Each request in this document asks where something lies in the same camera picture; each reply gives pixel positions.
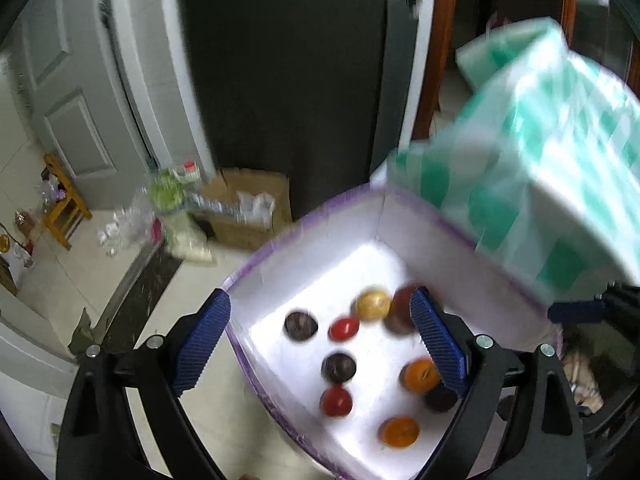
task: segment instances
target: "dark red ball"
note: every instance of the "dark red ball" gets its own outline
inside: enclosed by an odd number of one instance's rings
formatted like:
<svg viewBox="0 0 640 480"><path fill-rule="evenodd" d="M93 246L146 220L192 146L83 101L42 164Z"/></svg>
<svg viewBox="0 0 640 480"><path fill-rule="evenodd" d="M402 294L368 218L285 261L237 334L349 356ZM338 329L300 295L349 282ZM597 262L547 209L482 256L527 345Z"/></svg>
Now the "dark red ball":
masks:
<svg viewBox="0 0 640 480"><path fill-rule="evenodd" d="M327 416L346 416L352 408L353 399L340 384L327 388L320 397L320 410Z"/></svg>

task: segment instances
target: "cardboard box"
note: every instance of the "cardboard box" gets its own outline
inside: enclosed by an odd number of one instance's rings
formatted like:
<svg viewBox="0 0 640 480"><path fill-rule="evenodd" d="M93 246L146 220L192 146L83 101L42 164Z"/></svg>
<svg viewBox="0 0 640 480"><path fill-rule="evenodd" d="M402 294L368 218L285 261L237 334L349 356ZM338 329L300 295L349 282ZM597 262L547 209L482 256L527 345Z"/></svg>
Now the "cardboard box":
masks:
<svg viewBox="0 0 640 480"><path fill-rule="evenodd" d="M225 204L238 204L237 191L252 195L269 193L276 205L268 228L259 225L239 224L231 218L207 214L207 219L222 244L255 251L291 225L291 206L289 204L289 180L280 173L270 171L239 170L237 168L221 170L202 190L206 198L220 200Z"/></svg>

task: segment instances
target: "wooden door frame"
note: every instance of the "wooden door frame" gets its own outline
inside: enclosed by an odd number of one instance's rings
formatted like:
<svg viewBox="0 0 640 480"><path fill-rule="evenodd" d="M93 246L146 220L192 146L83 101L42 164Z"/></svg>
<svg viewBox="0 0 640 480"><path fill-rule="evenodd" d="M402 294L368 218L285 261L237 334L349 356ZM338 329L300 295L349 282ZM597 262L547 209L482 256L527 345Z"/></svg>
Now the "wooden door frame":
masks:
<svg viewBox="0 0 640 480"><path fill-rule="evenodd" d="M562 0L560 25L568 45L571 45L574 34L576 5L577 0ZM444 76L447 57L449 57L449 42L453 30L455 10L456 0L433 0L431 37L412 140L429 138L431 121L438 104L440 84Z"/></svg>
<svg viewBox="0 0 640 480"><path fill-rule="evenodd" d="M634 40L633 50L631 52L631 63L629 71L626 74L626 84L631 88L636 97L640 99L640 41L638 38Z"/></svg>
<svg viewBox="0 0 640 480"><path fill-rule="evenodd" d="M433 0L433 18L427 61L424 65L424 78L418 111L415 115L412 140L429 138L429 128L433 113L438 104L438 92L444 76L444 68L449 56L449 41L453 30L453 15L456 0Z"/></svg>
<svg viewBox="0 0 640 480"><path fill-rule="evenodd" d="M560 26L566 38L566 44L571 46L571 40L574 37L575 13L577 0L562 0L562 15Z"/></svg>

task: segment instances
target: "red ball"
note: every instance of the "red ball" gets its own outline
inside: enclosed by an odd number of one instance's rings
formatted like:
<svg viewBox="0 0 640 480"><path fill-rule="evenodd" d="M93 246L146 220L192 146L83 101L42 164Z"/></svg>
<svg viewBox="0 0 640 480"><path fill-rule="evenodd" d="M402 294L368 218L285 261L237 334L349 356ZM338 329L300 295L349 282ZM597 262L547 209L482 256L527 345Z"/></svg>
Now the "red ball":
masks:
<svg viewBox="0 0 640 480"><path fill-rule="evenodd" d="M320 397L320 410L327 416L346 416L352 408L353 399L340 384L327 388Z"/></svg>
<svg viewBox="0 0 640 480"><path fill-rule="evenodd" d="M347 341L358 333L360 320L357 317L340 317L329 327L329 339Z"/></svg>

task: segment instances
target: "orange ball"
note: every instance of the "orange ball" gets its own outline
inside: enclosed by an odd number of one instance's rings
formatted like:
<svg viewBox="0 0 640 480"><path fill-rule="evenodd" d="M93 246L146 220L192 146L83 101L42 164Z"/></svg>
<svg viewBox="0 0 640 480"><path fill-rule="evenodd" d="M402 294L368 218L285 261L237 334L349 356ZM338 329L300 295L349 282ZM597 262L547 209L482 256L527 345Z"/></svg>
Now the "orange ball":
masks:
<svg viewBox="0 0 640 480"><path fill-rule="evenodd" d="M402 386L412 394L425 394L440 384L440 381L440 373L428 357L416 359L400 373Z"/></svg>
<svg viewBox="0 0 640 480"><path fill-rule="evenodd" d="M420 426L410 416L390 418L380 427L380 440L391 447L408 447L418 435Z"/></svg>

